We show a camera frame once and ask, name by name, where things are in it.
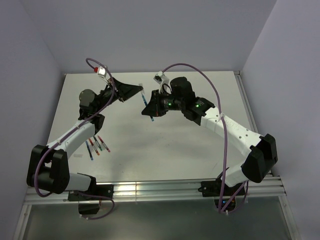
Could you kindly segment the light blue pen cap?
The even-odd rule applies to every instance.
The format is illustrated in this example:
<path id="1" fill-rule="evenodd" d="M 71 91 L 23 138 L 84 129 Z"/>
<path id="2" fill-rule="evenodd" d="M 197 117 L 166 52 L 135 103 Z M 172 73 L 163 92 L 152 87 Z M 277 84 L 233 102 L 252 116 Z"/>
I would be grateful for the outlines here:
<path id="1" fill-rule="evenodd" d="M 145 90 L 144 90 L 143 84 L 142 84 L 142 83 L 139 83 L 138 85 L 139 85 L 139 87 L 140 87 L 140 92 L 141 92 L 141 94 L 144 95 L 144 94 L 145 94 Z"/>

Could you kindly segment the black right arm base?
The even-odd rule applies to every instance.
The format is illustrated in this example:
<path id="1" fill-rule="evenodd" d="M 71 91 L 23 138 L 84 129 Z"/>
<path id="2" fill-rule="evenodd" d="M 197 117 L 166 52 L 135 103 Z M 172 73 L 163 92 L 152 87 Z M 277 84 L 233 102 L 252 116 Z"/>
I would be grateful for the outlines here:
<path id="1" fill-rule="evenodd" d="M 214 203 L 216 208 L 218 209 L 221 186 L 222 186 L 222 181 L 220 179 L 210 180 L 210 181 L 201 181 L 200 187 L 198 188 L 197 191 L 200 192 L 202 194 L 202 197 L 204 198 L 217 197 L 217 199 L 214 200 Z M 237 208 L 237 201 L 235 197 L 231 200 L 229 204 L 227 204 L 230 197 L 232 197 L 235 193 L 236 193 L 235 196 L 246 197 L 248 194 L 248 184 L 245 183 L 244 185 L 242 185 L 242 183 L 238 183 L 233 187 L 228 187 L 226 184 L 224 185 L 221 208 L 224 208 L 226 206 L 226 208 L 223 210 L 225 213 L 232 212 Z"/>

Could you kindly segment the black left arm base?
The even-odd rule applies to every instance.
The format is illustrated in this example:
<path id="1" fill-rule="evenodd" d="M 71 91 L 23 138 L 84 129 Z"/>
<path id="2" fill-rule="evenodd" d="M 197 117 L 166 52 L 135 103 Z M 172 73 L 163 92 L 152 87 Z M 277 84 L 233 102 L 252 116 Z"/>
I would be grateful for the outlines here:
<path id="1" fill-rule="evenodd" d="M 69 202 L 78 202 L 78 213 L 82 217 L 96 219 L 99 218 L 97 214 L 103 201 L 111 202 L 111 209 L 107 212 L 108 214 L 114 209 L 113 193 L 113 184 L 98 184 L 93 189 L 84 192 L 78 190 L 70 191 L 67 200 Z"/>

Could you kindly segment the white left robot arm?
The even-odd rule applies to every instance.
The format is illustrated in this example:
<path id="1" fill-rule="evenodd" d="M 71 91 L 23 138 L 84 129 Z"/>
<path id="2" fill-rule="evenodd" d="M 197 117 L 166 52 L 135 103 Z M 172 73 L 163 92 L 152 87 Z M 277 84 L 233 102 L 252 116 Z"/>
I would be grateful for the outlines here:
<path id="1" fill-rule="evenodd" d="M 85 89 L 79 94 L 79 118 L 75 125 L 57 140 L 47 145 L 36 145 L 32 151 L 26 177 L 28 186 L 46 196 L 66 191 L 79 191 L 86 200 L 96 197 L 98 188 L 93 176 L 70 173 L 69 157 L 103 126 L 105 117 L 100 114 L 115 101 L 125 102 L 143 90 L 141 85 L 131 85 L 112 79 L 96 94 Z"/>

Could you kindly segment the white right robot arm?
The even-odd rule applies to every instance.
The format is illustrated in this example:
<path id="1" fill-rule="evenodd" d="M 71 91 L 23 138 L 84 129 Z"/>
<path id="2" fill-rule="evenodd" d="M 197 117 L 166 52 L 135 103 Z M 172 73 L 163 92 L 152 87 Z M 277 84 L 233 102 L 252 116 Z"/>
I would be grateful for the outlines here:
<path id="1" fill-rule="evenodd" d="M 216 183 L 220 194 L 229 194 L 234 186 L 245 181 L 260 183 L 276 164 L 277 146 L 272 135 L 253 132 L 221 113 L 212 102 L 196 96 L 186 77 L 169 80 L 160 73 L 154 80 L 159 89 L 151 92 L 142 115 L 155 118 L 168 111 L 181 111 L 186 119 L 225 138 L 227 144 L 232 144 L 244 156 L 241 163 L 222 171 Z"/>

